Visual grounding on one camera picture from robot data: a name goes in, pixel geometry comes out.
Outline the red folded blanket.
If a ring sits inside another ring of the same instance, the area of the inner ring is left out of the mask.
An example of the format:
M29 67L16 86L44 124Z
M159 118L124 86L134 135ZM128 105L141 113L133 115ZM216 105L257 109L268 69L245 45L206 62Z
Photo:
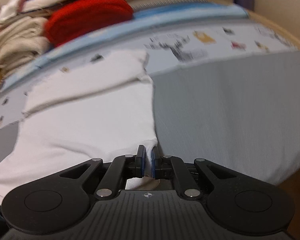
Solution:
M77 0L55 11L45 24L45 36L54 47L89 32L131 20L126 0Z

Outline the white long-sleeve shirt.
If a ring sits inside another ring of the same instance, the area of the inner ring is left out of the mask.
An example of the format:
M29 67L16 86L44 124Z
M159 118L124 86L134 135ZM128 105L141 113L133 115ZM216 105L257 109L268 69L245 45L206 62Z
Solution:
M0 162L0 205L16 187L93 158L110 162L146 148L148 185L157 145L153 82L144 50L115 50L94 63L42 79L27 94L13 151Z

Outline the cream folded quilt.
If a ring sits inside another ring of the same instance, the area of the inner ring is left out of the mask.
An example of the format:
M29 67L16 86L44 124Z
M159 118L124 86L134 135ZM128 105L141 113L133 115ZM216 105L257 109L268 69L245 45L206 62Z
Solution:
M0 69L10 72L46 53L51 45L45 37L47 19L22 18L0 32Z

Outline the grey printed bed cover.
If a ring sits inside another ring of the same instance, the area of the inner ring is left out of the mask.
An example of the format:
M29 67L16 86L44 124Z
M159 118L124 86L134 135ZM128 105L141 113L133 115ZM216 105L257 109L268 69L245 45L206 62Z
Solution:
M115 50L148 54L164 154L206 158L272 184L300 167L300 51L248 17L142 31L55 61L0 92L0 162L14 149L33 86Z

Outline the light blue bed sheet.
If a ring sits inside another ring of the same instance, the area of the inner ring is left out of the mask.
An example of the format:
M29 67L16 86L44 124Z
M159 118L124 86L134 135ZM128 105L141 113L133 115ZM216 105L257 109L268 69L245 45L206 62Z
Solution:
M36 60L28 63L20 71L6 78L0 89L4 92L33 73L46 68L62 58L75 55L90 47L102 46L120 38L138 34L142 31L165 27L167 25L191 23L216 18L247 18L248 13L238 5L220 5L216 3L188 2L164 5L157 8L143 8L134 14L134 19L111 25L59 46Z

